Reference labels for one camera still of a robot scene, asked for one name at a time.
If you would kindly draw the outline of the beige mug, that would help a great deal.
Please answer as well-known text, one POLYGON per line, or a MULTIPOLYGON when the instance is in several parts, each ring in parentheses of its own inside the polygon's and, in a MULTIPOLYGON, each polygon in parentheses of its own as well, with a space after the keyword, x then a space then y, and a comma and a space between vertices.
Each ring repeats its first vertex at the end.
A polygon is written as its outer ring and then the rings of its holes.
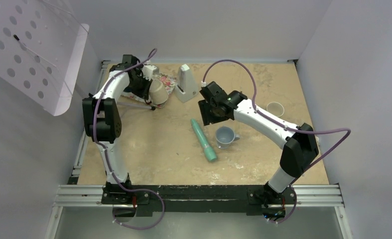
POLYGON ((149 88, 149 96, 155 105, 162 105, 168 99, 168 92, 160 80, 152 80, 149 88))

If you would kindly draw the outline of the white upside-down mug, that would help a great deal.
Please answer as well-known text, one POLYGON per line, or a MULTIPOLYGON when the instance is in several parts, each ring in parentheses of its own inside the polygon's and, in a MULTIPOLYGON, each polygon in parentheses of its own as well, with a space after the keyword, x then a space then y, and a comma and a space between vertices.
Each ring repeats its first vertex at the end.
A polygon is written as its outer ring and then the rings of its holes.
POLYGON ((216 145, 219 149, 227 149, 234 141, 240 138, 240 135, 227 126, 219 127, 215 132, 216 145))

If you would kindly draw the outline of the light green mug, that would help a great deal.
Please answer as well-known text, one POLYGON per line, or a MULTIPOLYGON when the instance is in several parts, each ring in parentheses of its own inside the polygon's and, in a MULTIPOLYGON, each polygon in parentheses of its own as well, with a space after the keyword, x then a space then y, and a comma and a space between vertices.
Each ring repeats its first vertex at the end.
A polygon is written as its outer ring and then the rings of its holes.
POLYGON ((276 117, 281 117, 285 113, 284 106, 279 102, 270 102, 266 106, 266 110, 276 117))

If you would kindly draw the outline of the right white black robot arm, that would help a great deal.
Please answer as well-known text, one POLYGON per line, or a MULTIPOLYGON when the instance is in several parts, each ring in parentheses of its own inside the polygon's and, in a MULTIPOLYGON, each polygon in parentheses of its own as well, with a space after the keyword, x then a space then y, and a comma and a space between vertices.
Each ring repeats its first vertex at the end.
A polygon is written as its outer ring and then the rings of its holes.
POLYGON ((227 120, 248 125, 272 140, 281 150, 279 168, 264 187, 265 198, 272 203, 284 195, 284 190, 298 179, 318 156, 313 128, 282 120, 262 108, 238 91, 227 94, 216 82, 203 83, 198 102, 205 126, 227 120))

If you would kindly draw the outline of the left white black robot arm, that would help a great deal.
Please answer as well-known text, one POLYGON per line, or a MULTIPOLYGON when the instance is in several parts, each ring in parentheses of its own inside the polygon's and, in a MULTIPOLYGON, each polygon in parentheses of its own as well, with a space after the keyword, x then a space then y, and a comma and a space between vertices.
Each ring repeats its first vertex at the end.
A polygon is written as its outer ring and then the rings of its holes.
POLYGON ((111 69, 102 88, 82 100, 86 135, 97 145, 104 162, 106 193, 114 193, 114 198, 122 204, 130 202, 136 190, 131 186, 129 173, 117 147, 122 133, 117 101, 123 91, 148 100, 151 84, 152 80, 143 73, 143 62, 133 55, 124 55, 122 62, 111 69))

